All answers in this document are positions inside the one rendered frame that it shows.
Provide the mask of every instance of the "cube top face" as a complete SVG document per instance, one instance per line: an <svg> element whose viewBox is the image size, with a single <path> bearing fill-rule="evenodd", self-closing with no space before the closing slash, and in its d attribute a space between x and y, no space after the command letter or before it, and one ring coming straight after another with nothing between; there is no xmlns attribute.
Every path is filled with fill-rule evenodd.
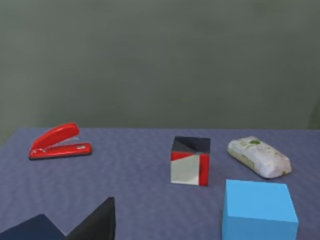
<svg viewBox="0 0 320 240"><path fill-rule="evenodd" d="M286 184L226 180L225 194L229 217L298 223Z"/></svg>
<svg viewBox="0 0 320 240"><path fill-rule="evenodd" d="M172 152L210 154L210 138L176 136Z"/></svg>

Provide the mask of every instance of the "white package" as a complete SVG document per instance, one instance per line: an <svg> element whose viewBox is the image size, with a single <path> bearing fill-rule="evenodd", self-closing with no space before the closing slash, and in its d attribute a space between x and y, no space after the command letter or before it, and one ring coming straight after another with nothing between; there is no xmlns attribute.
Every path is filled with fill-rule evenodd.
<svg viewBox="0 0 320 240"><path fill-rule="evenodd" d="M266 179L277 178L292 171L287 156L254 136L231 141L227 151Z"/></svg>

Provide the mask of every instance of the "tabletop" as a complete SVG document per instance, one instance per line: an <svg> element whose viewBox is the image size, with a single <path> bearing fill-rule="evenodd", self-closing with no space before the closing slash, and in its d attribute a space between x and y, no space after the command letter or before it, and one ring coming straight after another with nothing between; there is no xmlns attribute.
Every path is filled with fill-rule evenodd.
<svg viewBox="0 0 320 240"><path fill-rule="evenodd" d="M45 214L68 234L115 197L116 240L220 240L226 179L267 181L227 153L255 136L291 160L288 185L299 218L297 239L320 239L320 131L83 128L92 155L30 161L46 128L20 128L0 148L0 232ZM211 138L209 186L170 183L175 136Z"/></svg>

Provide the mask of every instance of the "cube front face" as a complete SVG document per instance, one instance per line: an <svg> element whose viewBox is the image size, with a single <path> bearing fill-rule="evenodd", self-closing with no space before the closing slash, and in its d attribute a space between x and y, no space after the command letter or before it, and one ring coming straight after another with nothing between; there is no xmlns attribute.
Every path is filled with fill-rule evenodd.
<svg viewBox="0 0 320 240"><path fill-rule="evenodd" d="M176 137L171 150L171 183L207 186L210 139Z"/></svg>
<svg viewBox="0 0 320 240"><path fill-rule="evenodd" d="M298 225L285 184L226 181L223 240L295 240Z"/></svg>

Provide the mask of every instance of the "wall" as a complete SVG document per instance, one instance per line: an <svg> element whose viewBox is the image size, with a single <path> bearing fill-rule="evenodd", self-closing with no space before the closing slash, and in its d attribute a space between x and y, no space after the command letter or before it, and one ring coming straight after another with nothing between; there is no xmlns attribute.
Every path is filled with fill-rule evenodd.
<svg viewBox="0 0 320 240"><path fill-rule="evenodd" d="M17 127L305 128L317 0L2 0L0 141Z"/></svg>

